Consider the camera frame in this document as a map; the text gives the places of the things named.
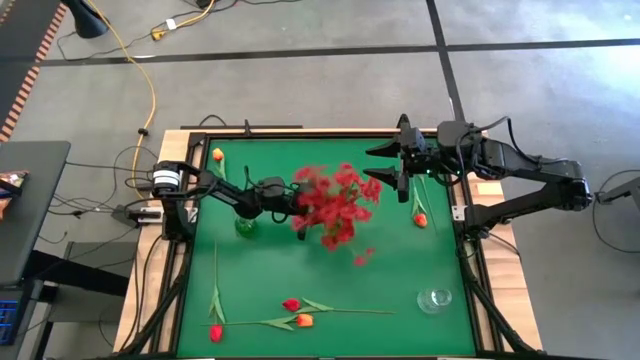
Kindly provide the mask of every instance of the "red flower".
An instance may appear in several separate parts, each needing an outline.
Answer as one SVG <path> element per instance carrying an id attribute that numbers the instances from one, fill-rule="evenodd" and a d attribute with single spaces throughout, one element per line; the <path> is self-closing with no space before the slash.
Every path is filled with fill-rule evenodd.
<path id="1" fill-rule="evenodd" d="M 338 247 L 338 239 L 332 235 L 324 235 L 322 245 L 326 246 L 329 251 L 335 251 Z"/>
<path id="2" fill-rule="evenodd" d="M 293 230 L 299 231 L 303 227 L 307 225 L 307 222 L 304 220 L 302 216 L 294 216 L 293 217 Z"/>
<path id="3" fill-rule="evenodd" d="M 300 310 L 300 301 L 294 298 L 287 299 L 282 303 L 282 306 L 291 312 L 296 312 Z"/>
<path id="4" fill-rule="evenodd" d="M 220 342 L 222 340 L 222 325 L 213 325 L 209 329 L 209 339 L 212 342 Z"/>
<path id="5" fill-rule="evenodd" d="M 380 201 L 380 192 L 382 191 L 382 184 L 375 178 L 369 178 L 362 187 L 362 196 L 369 201 L 373 201 L 377 204 Z"/>
<path id="6" fill-rule="evenodd" d="M 325 234 L 322 244 L 334 251 L 355 236 L 354 222 L 367 222 L 371 212 L 357 203 L 358 199 L 378 202 L 382 185 L 375 179 L 364 182 L 350 164 L 342 164 L 331 178 L 321 167 L 304 167 L 295 180 L 306 182 L 310 190 L 298 196 L 298 205 L 309 209 L 304 216 L 294 217 L 293 229 L 322 224 Z"/>
<path id="7" fill-rule="evenodd" d="M 353 264 L 355 266 L 364 266 L 367 264 L 367 259 L 364 256 L 358 255 L 355 260 L 353 260 Z"/>

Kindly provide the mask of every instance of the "orange tulip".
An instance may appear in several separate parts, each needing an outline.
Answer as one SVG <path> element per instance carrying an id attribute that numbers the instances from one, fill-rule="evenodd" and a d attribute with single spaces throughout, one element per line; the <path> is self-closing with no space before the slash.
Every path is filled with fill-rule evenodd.
<path id="1" fill-rule="evenodd" d="M 222 159 L 224 159 L 224 153 L 222 150 L 218 148 L 213 149 L 213 160 L 221 161 Z"/>
<path id="2" fill-rule="evenodd" d="M 427 227 L 427 215 L 418 214 L 413 217 L 413 222 L 416 223 L 417 226 L 425 228 Z"/>
<path id="3" fill-rule="evenodd" d="M 300 314 L 298 315 L 298 326 L 299 327 L 312 327 L 313 326 L 313 316 L 309 314 Z"/>

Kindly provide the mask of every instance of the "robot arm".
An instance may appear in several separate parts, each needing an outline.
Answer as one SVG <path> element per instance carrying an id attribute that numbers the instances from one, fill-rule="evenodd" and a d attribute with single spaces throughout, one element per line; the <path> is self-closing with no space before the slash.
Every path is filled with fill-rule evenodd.
<path id="1" fill-rule="evenodd" d="M 365 173 L 383 181 L 398 191 L 398 200 L 409 199 L 409 178 L 427 174 L 443 185 L 443 178 L 474 172 L 479 178 L 500 180 L 518 177 L 544 182 L 539 191 L 507 200 L 493 206 L 472 205 L 465 208 L 465 230 L 476 235 L 488 231 L 498 223 L 545 210 L 579 211 L 591 203 L 587 181 L 576 161 L 545 159 L 522 153 L 515 146 L 484 137 L 473 124 L 447 121 L 438 126 L 437 144 L 427 143 L 417 128 L 412 128 L 406 115 L 398 122 L 400 133 L 381 146 L 367 150 L 367 154 L 383 157 L 400 156 L 402 169 L 367 169 Z"/>
<path id="2" fill-rule="evenodd" d="M 183 173 L 198 179 L 195 186 L 186 191 L 180 186 Z M 255 219 L 263 211 L 303 215 L 307 209 L 298 206 L 297 198 L 305 187 L 306 184 L 299 184 L 294 189 L 285 185 L 282 178 L 270 177 L 242 190 L 212 172 L 186 162 L 161 161 L 154 166 L 152 194 L 164 208 L 163 237 L 184 242 L 191 241 L 195 235 L 195 227 L 187 218 L 185 201 L 213 196 L 233 207 L 245 219 Z M 298 238 L 304 238 L 304 233 L 299 233 Z"/>

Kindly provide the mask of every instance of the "yellow cable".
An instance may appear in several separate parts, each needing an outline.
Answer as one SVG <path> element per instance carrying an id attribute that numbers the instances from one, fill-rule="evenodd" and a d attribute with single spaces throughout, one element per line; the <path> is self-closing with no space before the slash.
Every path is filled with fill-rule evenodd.
<path id="1" fill-rule="evenodd" d="M 213 5 L 215 4 L 216 0 L 211 0 L 211 2 L 209 3 L 209 6 L 207 6 L 206 9 L 204 9 L 203 12 L 200 13 L 200 15 L 197 15 L 191 19 L 187 19 L 179 24 L 176 25 L 176 28 L 174 30 L 177 30 L 183 26 L 186 25 L 191 25 L 194 24 L 200 20 L 202 20 L 203 17 L 205 17 L 205 15 L 207 15 L 209 13 L 209 10 L 211 10 L 213 8 Z M 160 30 L 160 29 L 151 29 L 151 36 L 153 37 L 153 40 L 160 40 L 162 39 L 163 36 L 165 36 L 167 34 L 167 32 L 169 32 L 170 30 Z"/>
<path id="2" fill-rule="evenodd" d="M 196 22 L 196 21 L 199 21 L 199 20 L 200 20 L 200 19 L 202 19 L 205 15 L 207 15 L 207 13 L 209 12 L 209 10 L 211 10 L 211 8 L 213 7 L 213 4 L 214 4 L 215 2 L 216 2 L 216 0 L 211 0 L 211 2 L 209 3 L 209 6 L 207 6 L 207 8 L 206 8 L 206 9 L 204 9 L 204 11 L 203 11 L 200 15 L 198 15 L 198 16 L 196 16 L 196 17 L 194 17 L 194 18 L 187 19 L 187 20 L 185 20 L 185 21 L 181 22 L 180 24 L 176 25 L 176 28 L 180 28 L 180 27 L 182 27 L 182 26 L 185 26 L 185 25 L 188 25 L 188 24 L 192 24 L 192 23 L 194 23 L 194 22 Z"/>
<path id="3" fill-rule="evenodd" d="M 147 121 L 144 123 L 144 126 L 143 126 L 143 129 L 147 130 L 151 125 L 151 122 L 153 121 L 153 116 L 156 113 L 156 90 L 153 87 L 151 78 L 149 78 L 149 75 L 144 70 L 144 68 L 129 55 L 129 52 L 127 51 L 127 47 L 124 45 L 124 42 L 122 42 L 122 39 L 116 32 L 116 29 L 114 29 L 113 26 L 111 26 L 111 24 L 109 23 L 109 21 L 107 21 L 104 14 L 102 14 L 102 11 L 100 11 L 100 9 L 96 6 L 96 4 L 93 3 L 93 0 L 87 0 L 87 2 L 89 3 L 89 5 L 91 5 L 91 7 L 93 7 L 96 13 L 98 13 L 102 21 L 107 25 L 107 27 L 109 27 L 109 30 L 111 30 L 111 32 L 113 33 L 113 36 L 116 37 L 116 40 L 118 40 L 118 44 L 120 44 L 120 47 L 124 52 L 124 55 L 127 57 L 127 61 L 133 63 L 140 70 L 140 72 L 142 72 L 142 75 L 144 75 L 144 78 L 147 80 L 147 84 L 149 84 L 149 89 L 151 90 L 151 111 L 149 112 L 149 117 L 147 118 Z M 140 199 L 144 199 L 144 196 L 142 196 L 142 194 L 140 194 L 140 192 L 136 188 L 136 167 L 138 166 L 138 155 L 140 153 L 140 145 L 142 145 L 143 138 L 144 138 L 144 135 L 140 135 L 138 137 L 138 144 L 136 146 L 136 151 L 133 154 L 133 164 L 131 165 L 131 177 L 133 178 L 133 181 L 132 181 L 133 187 Z"/>

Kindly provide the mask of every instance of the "red flower bouquet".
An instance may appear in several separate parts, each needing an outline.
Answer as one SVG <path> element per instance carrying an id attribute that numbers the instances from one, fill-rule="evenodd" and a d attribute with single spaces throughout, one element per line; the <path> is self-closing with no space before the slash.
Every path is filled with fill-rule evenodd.
<path id="1" fill-rule="evenodd" d="M 298 204 L 307 206 L 309 212 L 293 218 L 293 229 L 298 231 L 322 224 L 325 229 L 322 244 L 334 251 L 353 239 L 354 222 L 371 219 L 371 212 L 356 203 L 358 199 L 377 204 L 382 185 L 374 178 L 363 181 L 350 164 L 342 164 L 332 177 L 324 175 L 323 170 L 322 167 L 304 167 L 295 174 L 295 180 L 306 181 L 311 190 L 298 197 Z"/>

